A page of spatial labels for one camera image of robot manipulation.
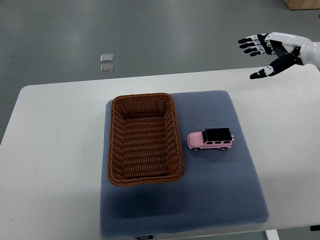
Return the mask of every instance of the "brown woven basket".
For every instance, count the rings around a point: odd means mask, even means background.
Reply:
[[[116,97],[110,114],[108,180],[131,186],[172,182],[183,174],[173,97],[167,93]]]

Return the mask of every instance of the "white robotic arm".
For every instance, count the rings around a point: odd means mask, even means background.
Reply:
[[[238,41],[246,54],[277,55],[279,58],[271,62],[258,72],[253,73],[251,79],[270,77],[281,73],[294,64],[313,64],[320,68],[320,42],[312,42],[302,36],[287,33],[272,32],[256,34]]]

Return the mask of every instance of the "concrete floor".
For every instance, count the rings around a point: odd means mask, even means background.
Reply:
[[[283,32],[318,42],[319,14],[290,11],[283,0],[0,0],[0,141],[24,86],[263,67],[275,57],[250,57],[239,39]],[[113,73],[100,73],[103,53],[114,54]],[[308,227],[278,232],[320,239]]]

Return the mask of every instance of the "small glass block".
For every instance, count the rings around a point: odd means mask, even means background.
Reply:
[[[106,63],[101,64],[101,71],[100,73],[112,73],[114,71],[114,64],[113,63]]]
[[[101,55],[100,62],[112,62],[114,60],[114,55],[113,53],[105,53]]]

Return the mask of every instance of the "gray-blue mat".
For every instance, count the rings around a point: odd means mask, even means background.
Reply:
[[[105,108],[100,231],[103,237],[145,236],[264,223],[268,209],[238,117],[226,91],[171,94],[185,171],[175,182],[113,186],[107,179],[111,102]],[[230,128],[232,148],[192,151],[187,135]]]

